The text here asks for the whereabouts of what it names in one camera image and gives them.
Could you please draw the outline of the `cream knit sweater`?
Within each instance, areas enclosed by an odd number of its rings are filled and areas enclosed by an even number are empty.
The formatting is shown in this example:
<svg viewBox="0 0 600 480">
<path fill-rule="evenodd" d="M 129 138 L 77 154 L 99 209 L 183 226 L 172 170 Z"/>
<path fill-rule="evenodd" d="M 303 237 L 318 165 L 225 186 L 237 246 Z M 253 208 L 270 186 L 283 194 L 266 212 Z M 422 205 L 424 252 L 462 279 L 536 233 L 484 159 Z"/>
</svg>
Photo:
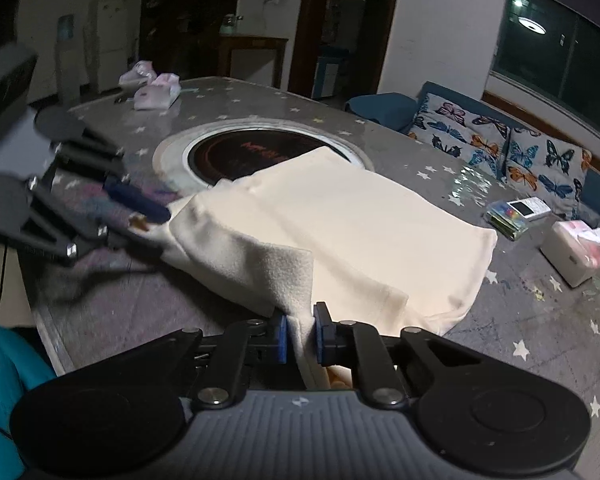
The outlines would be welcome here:
<svg viewBox="0 0 600 480">
<path fill-rule="evenodd" d="M 302 379 L 329 385 L 313 308 L 396 336 L 442 335 L 474 303 L 498 241 L 409 188 L 318 148 L 171 203 L 163 224 L 132 219 L 170 266 L 263 316 L 286 315 Z"/>
</svg>

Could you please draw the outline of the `black induction cooktop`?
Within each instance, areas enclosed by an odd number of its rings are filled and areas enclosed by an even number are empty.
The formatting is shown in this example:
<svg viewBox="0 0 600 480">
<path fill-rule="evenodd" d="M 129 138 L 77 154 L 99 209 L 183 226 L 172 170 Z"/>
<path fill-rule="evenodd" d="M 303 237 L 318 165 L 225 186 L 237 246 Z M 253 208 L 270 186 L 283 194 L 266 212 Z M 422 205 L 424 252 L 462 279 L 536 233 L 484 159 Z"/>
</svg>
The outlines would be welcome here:
<svg viewBox="0 0 600 480">
<path fill-rule="evenodd" d="M 346 154 L 319 136 L 282 129 L 233 129 L 195 141 L 186 150 L 186 167 L 204 183 L 234 181 L 257 171 L 328 148 L 347 162 Z"/>
</svg>

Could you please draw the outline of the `white refrigerator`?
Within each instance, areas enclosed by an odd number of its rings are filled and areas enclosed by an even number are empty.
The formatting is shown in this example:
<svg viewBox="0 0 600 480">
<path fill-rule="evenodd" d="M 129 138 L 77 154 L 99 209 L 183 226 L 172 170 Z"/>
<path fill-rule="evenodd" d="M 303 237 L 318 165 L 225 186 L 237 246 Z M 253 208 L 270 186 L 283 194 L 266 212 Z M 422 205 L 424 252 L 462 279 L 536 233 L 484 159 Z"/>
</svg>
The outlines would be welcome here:
<svg viewBox="0 0 600 480">
<path fill-rule="evenodd" d="M 128 10 L 122 0 L 93 0 L 83 29 L 85 66 L 97 93 L 117 88 L 126 72 Z"/>
</svg>

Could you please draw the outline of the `dark wooden side table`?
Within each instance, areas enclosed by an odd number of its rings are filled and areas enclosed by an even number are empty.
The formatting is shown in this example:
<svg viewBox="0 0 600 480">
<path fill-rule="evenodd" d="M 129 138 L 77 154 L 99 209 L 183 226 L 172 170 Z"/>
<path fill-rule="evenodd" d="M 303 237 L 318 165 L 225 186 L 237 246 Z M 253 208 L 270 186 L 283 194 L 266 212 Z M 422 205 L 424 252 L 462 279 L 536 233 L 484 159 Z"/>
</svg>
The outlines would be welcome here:
<svg viewBox="0 0 600 480">
<path fill-rule="evenodd" d="M 216 74 L 280 89 L 287 42 L 280 37 L 221 35 Z"/>
</svg>

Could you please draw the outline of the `clear box of coloured items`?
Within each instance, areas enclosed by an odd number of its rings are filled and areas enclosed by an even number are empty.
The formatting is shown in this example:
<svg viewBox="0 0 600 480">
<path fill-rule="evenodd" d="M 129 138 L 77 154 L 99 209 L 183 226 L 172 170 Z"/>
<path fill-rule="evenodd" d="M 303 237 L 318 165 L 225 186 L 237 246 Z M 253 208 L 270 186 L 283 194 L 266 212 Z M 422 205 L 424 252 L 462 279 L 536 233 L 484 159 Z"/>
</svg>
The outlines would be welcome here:
<svg viewBox="0 0 600 480">
<path fill-rule="evenodd" d="M 487 206 L 483 218 L 512 242 L 528 230 L 528 222 L 524 216 L 501 200 Z"/>
</svg>

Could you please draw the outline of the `white remote device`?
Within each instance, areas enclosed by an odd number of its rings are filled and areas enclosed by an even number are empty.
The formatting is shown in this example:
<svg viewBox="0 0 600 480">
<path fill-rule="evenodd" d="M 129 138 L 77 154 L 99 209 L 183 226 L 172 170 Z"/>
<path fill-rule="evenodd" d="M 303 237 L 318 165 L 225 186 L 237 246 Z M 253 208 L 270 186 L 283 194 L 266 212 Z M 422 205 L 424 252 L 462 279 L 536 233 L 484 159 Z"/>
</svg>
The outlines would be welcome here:
<svg viewBox="0 0 600 480">
<path fill-rule="evenodd" d="M 527 197 L 521 200 L 508 202 L 509 206 L 521 214 L 527 221 L 534 221 L 546 217 L 552 212 L 549 206 L 539 197 Z"/>
</svg>

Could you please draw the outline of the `blue sofa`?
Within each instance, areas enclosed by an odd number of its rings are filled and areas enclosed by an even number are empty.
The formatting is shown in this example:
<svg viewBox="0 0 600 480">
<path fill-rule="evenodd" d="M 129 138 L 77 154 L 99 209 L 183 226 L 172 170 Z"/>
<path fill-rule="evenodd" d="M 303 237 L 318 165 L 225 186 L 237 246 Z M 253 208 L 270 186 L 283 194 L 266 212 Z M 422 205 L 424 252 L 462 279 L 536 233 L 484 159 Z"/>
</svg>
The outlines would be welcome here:
<svg viewBox="0 0 600 480">
<path fill-rule="evenodd" d="M 524 197 L 539 197 L 558 217 L 600 226 L 600 168 L 591 151 L 460 92 L 428 81 L 417 98 L 357 96 L 344 109 L 409 136 L 494 177 Z"/>
</svg>

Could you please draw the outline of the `left butterfly pillow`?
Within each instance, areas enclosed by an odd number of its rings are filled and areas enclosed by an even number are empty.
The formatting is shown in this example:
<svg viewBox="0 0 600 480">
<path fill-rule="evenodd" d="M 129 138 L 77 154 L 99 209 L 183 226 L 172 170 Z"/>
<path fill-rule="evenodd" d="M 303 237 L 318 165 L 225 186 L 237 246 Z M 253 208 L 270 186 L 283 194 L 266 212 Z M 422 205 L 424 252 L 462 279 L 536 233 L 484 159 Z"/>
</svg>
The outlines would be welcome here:
<svg viewBox="0 0 600 480">
<path fill-rule="evenodd" d="M 407 135 L 501 179 L 509 133 L 505 122 L 427 93 Z"/>
</svg>

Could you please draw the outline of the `butterfly pillow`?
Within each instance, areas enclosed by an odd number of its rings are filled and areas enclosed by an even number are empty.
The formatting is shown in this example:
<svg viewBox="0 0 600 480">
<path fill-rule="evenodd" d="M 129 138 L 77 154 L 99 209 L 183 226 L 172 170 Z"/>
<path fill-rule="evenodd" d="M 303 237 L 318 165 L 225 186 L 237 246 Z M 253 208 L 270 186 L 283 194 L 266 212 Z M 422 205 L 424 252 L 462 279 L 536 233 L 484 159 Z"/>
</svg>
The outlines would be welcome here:
<svg viewBox="0 0 600 480">
<path fill-rule="evenodd" d="M 407 135 L 501 179 L 509 133 L 505 122 L 427 93 Z"/>
<path fill-rule="evenodd" d="M 513 129 L 505 159 L 505 177 L 517 192 L 542 200 L 558 217 L 577 217 L 592 154 L 545 133 Z"/>
</svg>

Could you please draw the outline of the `white tissue box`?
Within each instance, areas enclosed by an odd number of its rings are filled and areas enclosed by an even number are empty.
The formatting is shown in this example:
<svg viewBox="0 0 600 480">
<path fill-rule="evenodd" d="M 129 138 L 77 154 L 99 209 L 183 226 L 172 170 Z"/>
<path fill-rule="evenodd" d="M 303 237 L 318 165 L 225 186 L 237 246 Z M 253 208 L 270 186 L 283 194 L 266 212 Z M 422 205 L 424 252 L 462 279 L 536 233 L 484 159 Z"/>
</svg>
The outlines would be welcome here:
<svg viewBox="0 0 600 480">
<path fill-rule="evenodd" d="M 576 288 L 600 268 L 600 228 L 581 220 L 557 221 L 544 237 L 540 251 L 564 281 Z"/>
</svg>

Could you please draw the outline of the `right butterfly pillow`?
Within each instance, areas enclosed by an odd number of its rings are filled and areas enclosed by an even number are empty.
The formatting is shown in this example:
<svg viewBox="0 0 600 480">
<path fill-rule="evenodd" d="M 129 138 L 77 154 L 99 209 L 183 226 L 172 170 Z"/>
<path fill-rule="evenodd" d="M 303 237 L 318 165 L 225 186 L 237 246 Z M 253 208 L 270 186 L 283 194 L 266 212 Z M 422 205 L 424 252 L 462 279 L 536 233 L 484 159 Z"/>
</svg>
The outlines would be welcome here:
<svg viewBox="0 0 600 480">
<path fill-rule="evenodd" d="M 513 129 L 505 159 L 505 177 L 517 192 L 542 200 L 558 217 L 577 217 L 592 154 L 545 133 Z"/>
</svg>

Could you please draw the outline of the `dark window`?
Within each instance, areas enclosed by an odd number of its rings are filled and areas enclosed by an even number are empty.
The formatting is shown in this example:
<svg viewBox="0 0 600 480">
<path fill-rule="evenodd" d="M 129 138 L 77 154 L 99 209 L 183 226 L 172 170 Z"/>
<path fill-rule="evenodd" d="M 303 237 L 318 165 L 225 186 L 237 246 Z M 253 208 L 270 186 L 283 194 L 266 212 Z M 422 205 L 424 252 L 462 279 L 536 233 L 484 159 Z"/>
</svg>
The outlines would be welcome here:
<svg viewBox="0 0 600 480">
<path fill-rule="evenodd" d="M 600 132 L 600 0 L 508 0 L 494 70 Z"/>
</svg>

